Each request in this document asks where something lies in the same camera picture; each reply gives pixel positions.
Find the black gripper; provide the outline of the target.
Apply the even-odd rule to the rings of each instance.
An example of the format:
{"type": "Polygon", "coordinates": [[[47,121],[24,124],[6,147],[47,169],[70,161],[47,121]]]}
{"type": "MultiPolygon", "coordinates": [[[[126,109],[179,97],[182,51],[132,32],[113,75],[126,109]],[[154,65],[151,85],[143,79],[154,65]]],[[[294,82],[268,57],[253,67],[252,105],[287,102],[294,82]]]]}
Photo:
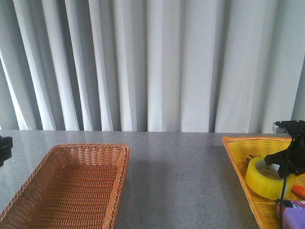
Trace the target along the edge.
{"type": "Polygon", "coordinates": [[[4,162],[11,158],[11,150],[13,148],[13,138],[11,136],[0,137],[0,167],[4,162]]]}
{"type": "Polygon", "coordinates": [[[271,155],[266,155],[264,161],[266,165],[280,165],[278,169],[280,178],[288,177],[291,174],[298,176],[297,171],[305,170],[305,136],[296,136],[292,139],[288,151],[279,151],[271,155]]]}

